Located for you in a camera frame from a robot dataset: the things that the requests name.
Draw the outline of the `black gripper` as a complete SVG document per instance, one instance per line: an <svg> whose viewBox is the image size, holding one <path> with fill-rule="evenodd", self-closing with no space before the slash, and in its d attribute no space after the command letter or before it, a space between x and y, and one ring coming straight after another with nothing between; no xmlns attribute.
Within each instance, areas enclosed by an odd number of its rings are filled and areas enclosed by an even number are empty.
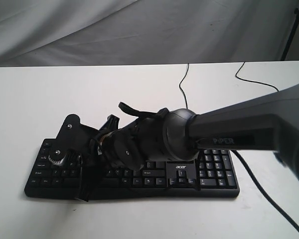
<svg viewBox="0 0 299 239"><path fill-rule="evenodd" d="M137 143L137 120L119 128L119 118L109 115L107 121L93 138L100 157L112 168L125 167L134 171L143 169L146 159ZM88 157L82 157L80 183L76 199L88 202L94 188L94 162Z"/></svg>

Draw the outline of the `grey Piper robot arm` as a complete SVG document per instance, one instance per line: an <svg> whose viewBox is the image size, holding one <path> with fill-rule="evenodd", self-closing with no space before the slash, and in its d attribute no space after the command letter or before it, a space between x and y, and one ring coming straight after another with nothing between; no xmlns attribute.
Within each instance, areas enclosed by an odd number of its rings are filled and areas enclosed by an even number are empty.
<svg viewBox="0 0 299 239"><path fill-rule="evenodd" d="M188 109L156 113L119 108L135 120L123 128L109 117L90 135L77 198L88 201L110 168L141 169L148 160L191 161L201 149L273 151L299 180L299 84L197 115Z"/></svg>

